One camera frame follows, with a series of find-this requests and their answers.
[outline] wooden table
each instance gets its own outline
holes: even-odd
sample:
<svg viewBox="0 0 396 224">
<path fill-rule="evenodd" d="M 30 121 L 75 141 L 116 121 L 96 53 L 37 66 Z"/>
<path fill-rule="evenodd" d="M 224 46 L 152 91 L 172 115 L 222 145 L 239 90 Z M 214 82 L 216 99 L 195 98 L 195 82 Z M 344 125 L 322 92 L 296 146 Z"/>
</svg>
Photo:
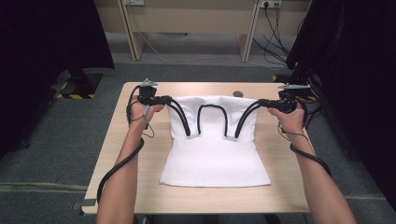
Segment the wooden table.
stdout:
<svg viewBox="0 0 396 224">
<path fill-rule="evenodd" d="M 98 185 L 120 152 L 128 130 L 125 106 L 132 89 L 140 83 L 126 83 L 108 127 L 105 142 L 93 171 L 91 183 L 82 203 L 86 214 L 95 214 Z M 275 83 L 159 83 L 157 95 L 228 95 L 241 91 L 253 99 L 278 99 Z M 309 212 L 303 181 L 289 141 L 277 131 L 277 119 L 260 108 L 256 123 L 256 147 L 272 184 L 251 188 L 182 188 L 159 184 L 172 146 L 171 124 L 165 108 L 151 121 L 153 139 L 139 154 L 137 214 L 224 214 L 224 213 L 307 213 Z"/>
</svg>

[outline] electrical outlet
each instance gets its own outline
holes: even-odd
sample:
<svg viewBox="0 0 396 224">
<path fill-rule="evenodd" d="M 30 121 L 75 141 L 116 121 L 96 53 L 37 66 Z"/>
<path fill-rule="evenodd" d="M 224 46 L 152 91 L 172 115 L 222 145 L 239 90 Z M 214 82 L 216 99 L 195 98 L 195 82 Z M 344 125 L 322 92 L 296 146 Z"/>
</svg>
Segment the electrical outlet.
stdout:
<svg viewBox="0 0 396 224">
<path fill-rule="evenodd" d="M 268 8 L 280 8 L 280 5 L 282 4 L 282 0 L 262 0 L 260 7 L 265 8 L 265 2 L 268 3 Z"/>
<path fill-rule="evenodd" d="M 143 6 L 145 5 L 145 0 L 123 0 L 126 6 Z"/>
</svg>

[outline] white fabric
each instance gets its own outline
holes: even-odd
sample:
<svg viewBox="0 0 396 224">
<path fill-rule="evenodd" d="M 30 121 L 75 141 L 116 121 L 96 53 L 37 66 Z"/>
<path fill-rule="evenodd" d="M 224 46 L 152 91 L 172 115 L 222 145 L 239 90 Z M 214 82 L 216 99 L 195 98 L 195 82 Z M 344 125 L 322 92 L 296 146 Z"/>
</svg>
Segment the white fabric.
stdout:
<svg viewBox="0 0 396 224">
<path fill-rule="evenodd" d="M 163 169 L 160 184 L 183 187 L 252 187 L 269 185 L 270 179 L 256 151 L 254 129 L 258 109 L 246 119 L 238 138 L 235 129 L 244 111 L 256 100 L 230 96 L 174 97 L 181 105 L 191 129 L 187 136 L 177 112 L 168 106 L 173 145 Z M 204 107 L 198 134 L 197 115 Z"/>
</svg>

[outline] wall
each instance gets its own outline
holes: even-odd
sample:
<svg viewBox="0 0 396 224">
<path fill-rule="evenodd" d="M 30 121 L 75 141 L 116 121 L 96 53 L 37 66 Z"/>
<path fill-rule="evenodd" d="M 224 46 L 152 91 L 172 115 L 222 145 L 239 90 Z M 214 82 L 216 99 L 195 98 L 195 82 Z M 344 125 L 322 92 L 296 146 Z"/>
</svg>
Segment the wall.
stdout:
<svg viewBox="0 0 396 224">
<path fill-rule="evenodd" d="M 122 24 L 120 9 L 117 0 L 94 0 L 98 9 L 102 24 L 106 32 L 125 32 Z M 280 9 L 279 32 L 281 35 L 296 35 L 297 27 L 304 18 L 308 9 L 309 0 L 283 0 Z M 276 11 L 267 10 L 268 17 L 276 24 Z M 256 24 L 256 35 L 270 35 L 272 33 L 265 17 L 264 9 L 260 10 Z"/>
</svg>

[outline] black cable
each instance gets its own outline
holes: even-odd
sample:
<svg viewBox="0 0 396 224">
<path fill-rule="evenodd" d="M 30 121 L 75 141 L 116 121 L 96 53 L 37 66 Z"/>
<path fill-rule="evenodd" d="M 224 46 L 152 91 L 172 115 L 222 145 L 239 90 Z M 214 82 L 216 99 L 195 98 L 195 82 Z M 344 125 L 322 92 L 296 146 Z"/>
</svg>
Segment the black cable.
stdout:
<svg viewBox="0 0 396 224">
<path fill-rule="evenodd" d="M 198 133 L 201 134 L 201 127 L 200 127 L 200 120 L 201 120 L 201 110 L 204 107 L 215 107 L 217 109 L 220 109 L 223 114 L 224 114 L 224 118 L 225 118 L 225 128 L 224 128 L 224 136 L 227 137 L 227 131 L 228 131 L 228 118 L 227 118 L 227 112 L 225 111 L 225 109 L 220 106 L 220 105 L 201 105 L 198 109 L 198 118 L 197 118 L 197 125 L 198 125 Z"/>
<path fill-rule="evenodd" d="M 311 123 L 311 120 L 316 117 L 315 114 L 317 114 L 320 111 L 321 111 L 321 106 L 318 106 L 318 108 L 316 108 L 312 113 L 308 113 L 310 115 L 310 117 L 309 117 L 309 119 L 306 121 L 306 123 L 304 125 L 304 127 L 306 129 L 308 129 L 308 126 Z"/>
<path fill-rule="evenodd" d="M 282 47 L 283 53 L 285 54 L 286 57 L 289 55 L 289 50 L 283 46 L 282 41 L 280 40 L 280 32 L 279 32 L 279 20 L 280 20 L 280 7 L 278 3 L 275 3 L 276 6 L 276 31 L 277 31 L 277 41 Z"/>
<path fill-rule="evenodd" d="M 148 123 L 148 127 L 151 130 L 152 135 L 148 135 L 147 133 L 142 133 L 142 134 L 147 136 L 147 137 L 149 137 L 149 138 L 154 138 L 155 137 L 155 132 L 154 132 L 154 130 L 152 129 L 152 127 L 151 127 L 151 125 L 149 123 Z"/>
<path fill-rule="evenodd" d="M 275 64 L 280 64 L 285 66 L 286 65 L 286 60 L 284 60 L 283 58 L 281 58 L 279 55 L 275 54 L 274 52 L 272 52 L 271 50 L 267 49 L 266 47 L 263 47 L 261 44 L 259 44 L 256 39 L 253 38 L 253 41 L 262 49 L 264 50 L 264 59 L 265 61 L 267 61 L 268 63 L 275 63 Z M 271 62 L 266 58 L 265 52 L 271 54 L 273 57 L 275 57 L 276 59 L 278 59 L 279 61 L 281 61 L 282 63 L 276 63 L 276 62 Z"/>
<path fill-rule="evenodd" d="M 176 106 L 171 105 L 171 104 L 169 104 L 168 106 L 177 112 L 178 116 L 180 117 L 181 123 L 183 124 L 184 131 L 186 132 L 186 135 L 190 136 L 191 131 L 190 131 L 189 123 L 187 121 L 187 118 L 186 118 L 183 108 L 181 108 L 181 105 L 174 99 L 172 99 L 172 103 L 174 103 Z"/>
<path fill-rule="evenodd" d="M 283 135 L 284 133 L 286 133 L 282 127 L 280 127 L 280 123 L 277 124 L 277 132 L 280 134 L 280 136 L 282 136 L 284 139 L 290 141 L 289 138 L 287 138 L 285 135 Z"/>
<path fill-rule="evenodd" d="M 272 34 L 272 36 L 270 38 L 270 41 L 272 40 L 272 37 L 274 37 L 276 39 L 276 42 L 280 45 L 280 48 L 282 49 L 282 51 L 285 54 L 285 56 L 288 56 L 288 51 L 289 50 L 286 49 L 282 45 L 282 41 L 280 40 L 280 34 L 279 34 L 279 16 L 280 16 L 280 13 L 279 13 L 278 4 L 276 4 L 276 28 L 275 29 L 274 29 L 274 27 L 273 27 L 273 25 L 272 25 L 272 23 L 271 23 L 271 21 L 270 21 L 270 19 L 268 17 L 267 10 L 265 9 L 264 12 L 265 12 L 265 17 L 268 20 L 268 23 L 270 24 L 271 31 L 273 32 L 273 34 Z"/>
<path fill-rule="evenodd" d="M 256 101 L 247 107 L 247 109 L 242 114 L 241 118 L 238 120 L 238 124 L 236 125 L 235 136 L 234 136 L 235 138 L 239 137 L 239 134 L 241 133 L 241 130 L 242 130 L 242 126 L 244 125 L 247 117 L 251 114 L 251 112 L 253 112 L 255 109 L 257 109 L 259 107 L 260 107 L 259 101 Z"/>
<path fill-rule="evenodd" d="M 128 120 L 128 124 L 131 124 L 131 122 L 132 122 L 132 120 L 131 120 L 131 106 L 132 106 L 134 103 L 136 103 L 136 102 L 134 102 L 134 103 L 131 104 L 131 100 L 132 100 L 132 98 L 134 97 L 134 92 L 135 92 L 137 89 L 139 89 L 139 88 L 140 88 L 140 86 L 135 86 L 134 89 L 133 89 L 132 92 L 131 92 L 131 95 L 129 96 L 128 105 L 126 106 L 126 118 L 127 118 L 127 120 Z"/>
<path fill-rule="evenodd" d="M 264 59 L 265 59 L 265 61 L 267 61 L 268 63 L 275 63 L 275 62 L 270 62 L 270 61 L 266 58 L 266 54 L 265 54 L 265 53 L 268 52 L 268 53 L 270 53 L 272 56 L 274 56 L 275 58 L 277 58 L 278 60 L 280 60 L 280 61 L 282 62 L 282 63 L 276 63 L 276 64 L 286 65 L 286 60 L 285 60 L 285 59 L 281 58 L 278 54 L 276 54 L 276 53 L 274 53 L 274 52 L 272 52 L 271 50 L 268 49 L 268 46 L 269 46 L 270 44 L 272 44 L 272 45 L 274 45 L 275 47 L 281 49 L 285 55 L 288 55 L 288 53 L 289 53 L 289 51 L 288 51 L 286 48 L 284 48 L 284 46 L 282 45 L 282 43 L 281 43 L 281 41 L 280 41 L 280 38 L 276 35 L 276 33 L 279 33 L 279 29 L 278 29 L 278 21 L 279 21 L 278 8 L 276 8 L 276 28 L 275 28 L 275 29 L 274 29 L 274 27 L 273 27 L 271 21 L 269 20 L 268 13 L 267 13 L 267 7 L 265 8 L 264 12 L 265 12 L 265 17 L 266 17 L 266 19 L 268 20 L 268 23 L 270 24 L 270 27 L 271 27 L 271 30 L 272 30 L 273 33 L 272 33 L 270 39 L 267 39 L 267 38 L 265 37 L 265 35 L 264 35 L 265 40 L 267 40 L 267 44 L 266 44 L 265 47 L 262 47 L 259 43 L 257 43 L 256 40 L 254 40 L 254 39 L 253 39 L 253 40 L 256 42 L 256 44 L 258 44 L 258 45 L 264 50 Z M 280 46 L 278 46 L 278 45 L 272 43 L 273 37 L 274 37 L 274 38 L 276 39 L 276 41 L 280 44 Z"/>
<path fill-rule="evenodd" d="M 293 144 L 290 144 L 290 149 L 291 149 L 291 151 L 293 151 L 294 153 L 297 153 L 297 154 L 299 154 L 299 155 L 301 155 L 301 156 L 304 156 L 304 157 L 306 157 L 306 158 L 308 158 L 308 159 L 310 159 L 310 160 L 312 160 L 312 161 L 315 161 L 315 162 L 319 163 L 319 164 L 323 167 L 323 169 L 327 172 L 327 174 L 328 174 L 329 176 L 332 176 L 332 172 L 330 171 L 329 166 L 326 164 L 326 162 L 324 162 L 323 160 L 321 160 L 319 157 L 316 157 L 316 156 L 314 156 L 314 155 L 311 155 L 311 154 L 309 154 L 309 153 L 306 153 L 306 152 L 304 152 L 304 151 L 301 151 L 301 150 L 297 149 Z"/>
<path fill-rule="evenodd" d="M 107 174 L 105 174 L 105 176 L 102 178 L 102 181 L 99 184 L 98 191 L 96 193 L 96 200 L 97 200 L 98 204 L 99 204 L 100 199 L 102 197 L 103 188 L 104 188 L 105 183 L 107 182 L 107 180 L 112 175 L 114 175 L 114 173 L 116 173 L 123 165 L 125 165 L 128 161 L 130 161 L 140 151 L 140 149 L 142 149 L 143 145 L 145 145 L 145 141 L 143 140 L 143 138 L 140 138 L 139 146 L 137 146 L 137 148 L 131 153 L 131 155 L 129 155 L 124 160 L 120 161 L 110 171 L 108 171 Z"/>
</svg>

